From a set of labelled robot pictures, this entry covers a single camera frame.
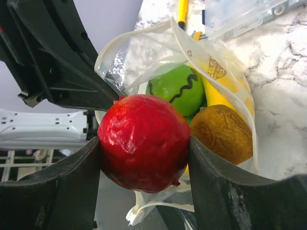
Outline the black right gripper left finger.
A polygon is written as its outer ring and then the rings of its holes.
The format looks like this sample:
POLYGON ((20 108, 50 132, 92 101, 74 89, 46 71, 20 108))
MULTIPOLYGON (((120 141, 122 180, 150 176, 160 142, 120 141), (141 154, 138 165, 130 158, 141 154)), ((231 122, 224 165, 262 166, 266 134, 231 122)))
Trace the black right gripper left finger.
POLYGON ((0 184, 2 230, 91 230, 100 166, 99 139, 18 181, 0 184))

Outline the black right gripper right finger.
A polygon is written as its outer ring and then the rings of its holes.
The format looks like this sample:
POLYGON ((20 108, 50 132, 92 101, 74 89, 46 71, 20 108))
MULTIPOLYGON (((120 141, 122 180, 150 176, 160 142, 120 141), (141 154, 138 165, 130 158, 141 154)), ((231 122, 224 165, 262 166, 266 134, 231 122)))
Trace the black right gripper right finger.
POLYGON ((247 172, 190 138, 189 176, 200 230, 304 230, 307 177, 275 181, 247 172))

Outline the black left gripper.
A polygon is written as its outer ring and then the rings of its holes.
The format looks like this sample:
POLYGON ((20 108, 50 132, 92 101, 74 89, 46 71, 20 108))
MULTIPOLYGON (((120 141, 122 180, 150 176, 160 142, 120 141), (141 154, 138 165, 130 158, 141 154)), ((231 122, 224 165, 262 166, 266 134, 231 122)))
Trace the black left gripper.
POLYGON ((26 105, 106 111, 118 94, 94 72, 97 57, 73 1, 1 1, 0 59, 26 105))

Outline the small orange fruit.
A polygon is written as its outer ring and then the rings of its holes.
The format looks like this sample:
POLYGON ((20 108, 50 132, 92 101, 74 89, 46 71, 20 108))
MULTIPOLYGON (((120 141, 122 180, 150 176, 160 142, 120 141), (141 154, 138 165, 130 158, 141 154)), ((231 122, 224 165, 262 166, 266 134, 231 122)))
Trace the small orange fruit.
POLYGON ((238 113, 225 105, 212 105, 199 111, 190 129, 205 147, 234 165, 253 156, 250 128, 238 113))

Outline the red round fruit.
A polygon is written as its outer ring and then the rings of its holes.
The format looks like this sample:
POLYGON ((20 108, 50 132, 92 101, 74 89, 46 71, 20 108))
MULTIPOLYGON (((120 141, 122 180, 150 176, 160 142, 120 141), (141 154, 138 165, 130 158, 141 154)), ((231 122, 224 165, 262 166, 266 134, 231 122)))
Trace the red round fruit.
POLYGON ((190 135, 185 118, 162 98, 138 94, 114 101, 98 128, 101 170, 130 190, 179 186, 190 135))

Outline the clear zip top bag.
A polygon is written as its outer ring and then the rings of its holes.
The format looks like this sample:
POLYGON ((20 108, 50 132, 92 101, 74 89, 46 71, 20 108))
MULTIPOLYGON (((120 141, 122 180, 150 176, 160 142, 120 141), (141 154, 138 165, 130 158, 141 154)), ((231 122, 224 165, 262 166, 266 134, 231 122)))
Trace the clear zip top bag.
POLYGON ((126 215, 131 226, 156 206, 194 211, 191 136, 215 156, 258 173, 254 100, 221 42, 196 41, 170 19, 113 39, 94 70, 119 94, 97 118, 101 169, 134 191, 126 215))

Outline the small green watermelon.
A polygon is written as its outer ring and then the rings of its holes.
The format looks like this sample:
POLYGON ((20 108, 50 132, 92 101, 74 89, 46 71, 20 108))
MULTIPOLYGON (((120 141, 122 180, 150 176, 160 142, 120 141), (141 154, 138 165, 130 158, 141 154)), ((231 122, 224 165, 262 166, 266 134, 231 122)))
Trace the small green watermelon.
POLYGON ((180 65, 148 81, 146 94, 167 100, 184 117, 197 112, 205 95, 201 77, 188 65, 180 65))

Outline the yellow banana bunch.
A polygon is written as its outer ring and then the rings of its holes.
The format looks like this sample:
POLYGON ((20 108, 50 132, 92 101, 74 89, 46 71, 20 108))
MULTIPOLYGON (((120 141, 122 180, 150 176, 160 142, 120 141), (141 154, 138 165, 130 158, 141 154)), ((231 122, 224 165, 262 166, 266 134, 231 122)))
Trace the yellow banana bunch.
MULTIPOLYGON (((206 61, 193 60, 203 71, 205 71, 212 79, 218 81, 231 92, 239 97, 251 113, 252 118, 255 118, 254 99, 251 94, 251 89, 248 81, 243 73, 242 65, 238 61, 227 63, 227 68, 223 68, 213 57, 206 61)), ((197 76, 202 78, 207 106, 223 104, 233 109, 239 115, 242 115, 235 107, 233 102, 230 102, 220 90, 216 89, 201 73, 196 72, 197 76)))

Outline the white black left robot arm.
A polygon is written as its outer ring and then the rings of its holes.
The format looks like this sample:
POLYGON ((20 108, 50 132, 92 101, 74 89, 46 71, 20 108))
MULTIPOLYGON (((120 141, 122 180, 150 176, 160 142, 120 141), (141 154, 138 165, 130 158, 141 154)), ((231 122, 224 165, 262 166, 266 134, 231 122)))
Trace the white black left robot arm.
POLYGON ((117 92, 94 71, 95 50, 71 0, 3 0, 0 59, 29 107, 43 100, 65 114, 1 110, 0 146, 77 149, 97 134, 94 111, 106 111, 117 92))

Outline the yellow hex key set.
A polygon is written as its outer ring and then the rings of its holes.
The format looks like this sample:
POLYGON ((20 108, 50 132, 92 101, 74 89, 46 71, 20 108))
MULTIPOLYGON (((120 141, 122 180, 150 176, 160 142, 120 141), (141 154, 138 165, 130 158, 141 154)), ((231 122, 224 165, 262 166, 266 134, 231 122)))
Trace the yellow hex key set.
POLYGON ((201 39, 204 39, 206 36, 205 34, 203 34, 202 32, 196 32, 194 31, 193 34, 192 34, 192 38, 195 40, 195 41, 199 41, 201 39))

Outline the clear plastic screw box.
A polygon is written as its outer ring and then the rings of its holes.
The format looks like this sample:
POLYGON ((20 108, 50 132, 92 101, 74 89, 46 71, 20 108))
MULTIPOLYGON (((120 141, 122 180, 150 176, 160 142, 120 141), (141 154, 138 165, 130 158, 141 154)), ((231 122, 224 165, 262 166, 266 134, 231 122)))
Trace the clear plastic screw box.
POLYGON ((234 38, 306 3, 305 0, 206 0, 202 11, 204 38, 234 38))

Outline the yellow handled screwdriver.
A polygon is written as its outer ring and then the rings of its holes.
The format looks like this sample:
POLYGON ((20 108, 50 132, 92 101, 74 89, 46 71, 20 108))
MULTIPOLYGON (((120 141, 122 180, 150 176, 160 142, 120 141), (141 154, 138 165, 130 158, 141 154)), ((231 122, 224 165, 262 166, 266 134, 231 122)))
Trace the yellow handled screwdriver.
POLYGON ((178 2, 178 16, 177 23, 179 27, 185 31, 186 29, 186 15, 188 12, 188 0, 179 0, 178 2))

